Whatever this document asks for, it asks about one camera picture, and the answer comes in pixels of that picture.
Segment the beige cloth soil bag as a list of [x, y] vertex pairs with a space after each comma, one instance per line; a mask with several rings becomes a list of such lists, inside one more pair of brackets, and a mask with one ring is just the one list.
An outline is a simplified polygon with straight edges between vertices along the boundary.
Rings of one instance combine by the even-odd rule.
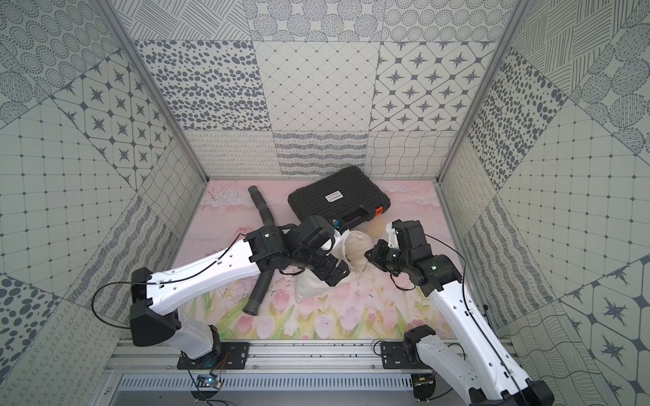
[[[332, 254], [348, 266], [350, 273], [339, 283], [348, 284], [354, 278], [359, 278], [368, 269], [368, 260], [365, 253], [373, 247], [372, 239], [360, 231], [345, 231], [343, 240], [338, 242]], [[307, 299], [315, 298], [331, 287], [319, 280], [311, 271], [299, 275], [296, 279], [296, 302], [301, 303]]]

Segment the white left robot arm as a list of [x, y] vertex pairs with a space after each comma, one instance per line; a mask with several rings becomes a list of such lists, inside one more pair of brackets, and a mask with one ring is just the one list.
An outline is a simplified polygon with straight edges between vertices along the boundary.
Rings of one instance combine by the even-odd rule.
[[131, 288], [133, 344], [149, 347], [164, 343], [191, 360], [219, 355], [217, 329], [188, 316], [183, 310], [187, 302], [223, 285], [255, 277], [256, 285], [244, 309], [255, 316], [274, 274], [288, 267], [309, 270], [333, 287], [350, 273], [342, 254], [349, 236], [348, 228], [335, 228], [320, 216], [284, 227], [267, 219], [227, 250], [184, 267], [163, 272], [137, 270], [132, 274]]

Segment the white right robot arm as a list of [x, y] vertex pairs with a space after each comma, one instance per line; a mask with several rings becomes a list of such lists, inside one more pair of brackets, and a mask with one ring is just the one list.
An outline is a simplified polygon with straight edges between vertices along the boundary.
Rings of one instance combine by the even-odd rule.
[[396, 277], [405, 273], [449, 323], [464, 354], [454, 353], [428, 325], [404, 334], [402, 358], [409, 366], [432, 370], [467, 405], [551, 405], [548, 384], [529, 377], [499, 341], [480, 313], [465, 280], [446, 255], [435, 255], [415, 220], [396, 220], [389, 238], [365, 253], [367, 260]]

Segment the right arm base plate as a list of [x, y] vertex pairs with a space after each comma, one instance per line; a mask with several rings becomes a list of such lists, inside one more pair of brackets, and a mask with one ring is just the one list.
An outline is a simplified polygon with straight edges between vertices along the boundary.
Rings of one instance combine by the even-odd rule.
[[373, 351], [381, 358], [384, 370], [430, 370], [416, 355], [408, 355], [402, 342], [380, 340]]

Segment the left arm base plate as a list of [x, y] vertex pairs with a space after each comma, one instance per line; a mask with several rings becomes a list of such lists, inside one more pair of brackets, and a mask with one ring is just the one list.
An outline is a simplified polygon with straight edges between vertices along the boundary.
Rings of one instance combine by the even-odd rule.
[[212, 352], [196, 360], [182, 353], [178, 370], [244, 370], [251, 344], [248, 342], [222, 342], [218, 352]]

